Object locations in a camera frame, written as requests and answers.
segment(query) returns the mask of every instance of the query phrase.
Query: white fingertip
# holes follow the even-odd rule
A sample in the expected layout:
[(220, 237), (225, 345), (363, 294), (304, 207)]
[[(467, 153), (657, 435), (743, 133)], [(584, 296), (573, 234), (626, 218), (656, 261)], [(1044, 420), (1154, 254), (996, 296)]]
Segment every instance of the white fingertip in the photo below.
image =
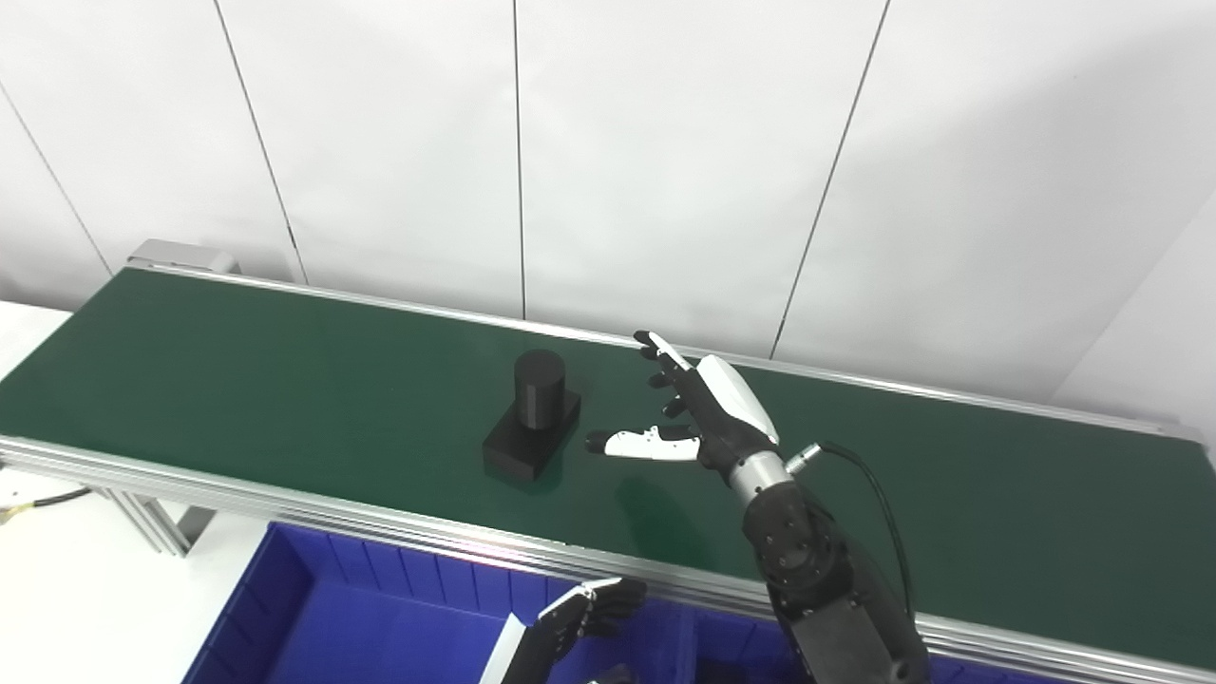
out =
[(586, 598), (590, 599), (591, 598), (591, 593), (590, 592), (591, 592), (590, 589), (585, 589), (582, 584), (579, 584), (578, 587), (575, 587), (575, 588), (570, 589), (569, 592), (567, 592), (567, 593), (562, 594), (561, 596), (558, 596), (557, 600), (553, 601), (552, 604), (545, 606), (545, 610), (540, 611), (540, 613), (536, 616), (536, 619), (540, 619), (540, 616), (542, 616), (542, 615), (547, 615), (547, 613), (557, 610), (557, 606), (564, 604), (565, 601), (569, 601), (574, 596), (586, 596)]
[(623, 430), (604, 443), (604, 454), (627, 459), (651, 459), (655, 461), (693, 461), (700, 450), (700, 438), (664, 439), (659, 437), (658, 426), (646, 432)]
[(584, 582), (582, 585), (587, 589), (596, 590), (603, 589), (606, 587), (612, 587), (613, 584), (620, 584), (623, 581), (620, 577), (609, 577), (607, 579), (595, 579), (591, 582)]
[(666, 340), (652, 332), (651, 342), (654, 342), (654, 346), (659, 349), (660, 354), (666, 354), (668, 357), (671, 357), (671, 360), (674, 360), (677, 366), (685, 370), (692, 370), (692, 364), (686, 361), (685, 358), (680, 355), (680, 352), (676, 352), (676, 348), (669, 344)]

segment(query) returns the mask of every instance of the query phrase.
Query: metal support leg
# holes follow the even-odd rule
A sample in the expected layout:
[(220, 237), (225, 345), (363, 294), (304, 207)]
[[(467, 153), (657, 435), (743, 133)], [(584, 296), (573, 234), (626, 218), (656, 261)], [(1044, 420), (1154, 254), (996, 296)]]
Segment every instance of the metal support leg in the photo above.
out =
[(143, 539), (153, 549), (162, 554), (170, 554), (185, 557), (190, 549), (198, 540), (198, 536), (207, 528), (215, 511), (198, 506), (191, 506), (181, 516), (181, 521), (174, 521), (161, 501), (152, 497), (131, 494), (118, 489), (103, 487), (96, 490), (114, 501), (118, 510), (131, 521), (131, 525), (140, 531)]

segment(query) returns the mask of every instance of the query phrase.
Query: robotic hand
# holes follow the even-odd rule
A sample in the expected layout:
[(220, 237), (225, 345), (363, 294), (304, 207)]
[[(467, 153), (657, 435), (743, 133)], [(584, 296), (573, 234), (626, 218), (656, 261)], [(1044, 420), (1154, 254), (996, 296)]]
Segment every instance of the robotic hand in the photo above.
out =
[(663, 414), (687, 411), (696, 428), (592, 432), (587, 449), (696, 459), (722, 477), (743, 504), (743, 534), (777, 621), (817, 684), (928, 683), (929, 656), (912, 616), (861, 546), (794, 482), (805, 460), (782, 461), (777, 431), (738, 371), (714, 355), (694, 368), (653, 332), (634, 337), (659, 364), (649, 385), (676, 391)]
[[(584, 582), (546, 606), (531, 627), (514, 615), (499, 633), (480, 684), (544, 684), (553, 665), (581, 637), (615, 637), (617, 621), (634, 615), (646, 600), (646, 584), (612, 577)], [(597, 678), (601, 684), (626, 684), (629, 671), (618, 667)]]

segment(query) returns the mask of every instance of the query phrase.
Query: black object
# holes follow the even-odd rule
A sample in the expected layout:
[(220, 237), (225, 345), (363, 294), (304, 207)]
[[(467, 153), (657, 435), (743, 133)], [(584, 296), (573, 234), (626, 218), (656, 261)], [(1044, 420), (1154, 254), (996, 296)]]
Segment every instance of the black object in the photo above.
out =
[(565, 388), (565, 363), (548, 349), (516, 359), (516, 400), (482, 443), (489, 466), (512, 477), (540, 477), (579, 417), (581, 397)]
[[(770, 452), (779, 458), (767, 436), (726, 413), (697, 369), (662, 352), (649, 332), (634, 337), (642, 343), (642, 357), (658, 360), (683, 404), (668, 404), (664, 414), (687, 410), (696, 424), (697, 460), (703, 466), (734, 488), (732, 473), (761, 462), (751, 459), (771, 458), (764, 455)], [(663, 386), (653, 379), (649, 385)], [(592, 445), (598, 439), (589, 439)], [(905, 601), (896, 599), (866, 550), (823, 505), (786, 480), (756, 486), (754, 492), (737, 490), (748, 501), (743, 534), (769, 585), (777, 623), (817, 684), (928, 684), (929, 651), (916, 630), (907, 559), (886, 497), (860, 456), (831, 443), (821, 448), (860, 467), (874, 488), (896, 546)]]
[(62, 504), (66, 501), (71, 501), (73, 499), (79, 499), (80, 497), (84, 497), (89, 492), (92, 492), (92, 489), (88, 487), (81, 487), (80, 489), (77, 489), (74, 492), (68, 492), (67, 494), (60, 494), (57, 497), (47, 497), (45, 499), (35, 499), (34, 508), (40, 509), (43, 506), (54, 506), (55, 504)]

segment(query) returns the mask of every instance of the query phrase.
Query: blue bin divider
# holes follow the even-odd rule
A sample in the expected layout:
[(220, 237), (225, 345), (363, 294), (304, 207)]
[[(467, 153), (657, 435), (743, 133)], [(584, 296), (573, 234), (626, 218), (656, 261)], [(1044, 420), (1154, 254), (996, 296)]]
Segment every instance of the blue bin divider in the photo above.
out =
[[(271, 523), (186, 684), (475, 684), (508, 612), (525, 623), (573, 582)], [(629, 665), (642, 684), (786, 684), (775, 622), (651, 599), (615, 639), (582, 639), (551, 684)], [(935, 657), (935, 684), (1051, 680)]]

